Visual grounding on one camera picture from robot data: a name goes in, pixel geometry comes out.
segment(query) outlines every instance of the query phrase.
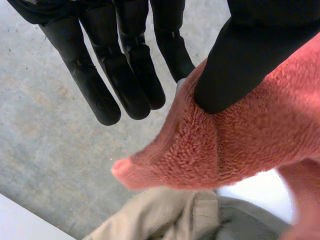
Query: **concrete floor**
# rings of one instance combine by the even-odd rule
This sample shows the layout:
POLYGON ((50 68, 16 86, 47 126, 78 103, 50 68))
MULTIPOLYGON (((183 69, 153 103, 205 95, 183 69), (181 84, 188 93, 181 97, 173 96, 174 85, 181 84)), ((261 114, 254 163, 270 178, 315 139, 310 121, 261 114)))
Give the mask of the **concrete floor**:
MULTIPOLYGON (((196 65, 229 15, 225 0, 186 0, 181 34, 196 65)), ((80 240, 134 194, 113 178, 111 166, 155 137, 174 98, 175 82, 156 45, 152 16, 146 39, 166 105, 141 121, 122 110, 121 121, 111 127, 95 119, 38 26, 6 0, 0 0, 0 23, 0 193, 80 240)), ((90 46, 87 36, 85 41, 90 46)), ((89 52, 98 66, 91 47, 89 52)))

